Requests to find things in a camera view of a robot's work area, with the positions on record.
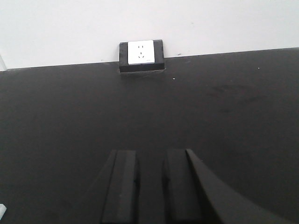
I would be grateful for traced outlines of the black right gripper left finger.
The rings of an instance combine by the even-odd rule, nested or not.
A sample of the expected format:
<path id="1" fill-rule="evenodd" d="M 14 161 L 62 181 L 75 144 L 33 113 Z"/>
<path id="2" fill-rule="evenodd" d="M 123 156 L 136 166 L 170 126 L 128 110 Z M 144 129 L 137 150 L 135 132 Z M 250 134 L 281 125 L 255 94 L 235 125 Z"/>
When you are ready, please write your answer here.
<path id="1" fill-rule="evenodd" d="M 116 152 L 102 224 L 138 223 L 138 159 L 136 151 Z"/>

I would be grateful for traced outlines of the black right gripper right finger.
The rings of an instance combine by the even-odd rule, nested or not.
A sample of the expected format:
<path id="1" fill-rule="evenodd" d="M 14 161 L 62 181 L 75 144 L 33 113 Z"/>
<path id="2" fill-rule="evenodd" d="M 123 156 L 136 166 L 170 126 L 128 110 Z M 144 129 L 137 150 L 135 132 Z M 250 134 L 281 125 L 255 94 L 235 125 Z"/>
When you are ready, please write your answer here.
<path id="1" fill-rule="evenodd" d="M 288 224 L 217 177 L 190 149 L 167 150 L 163 163 L 168 224 Z"/>

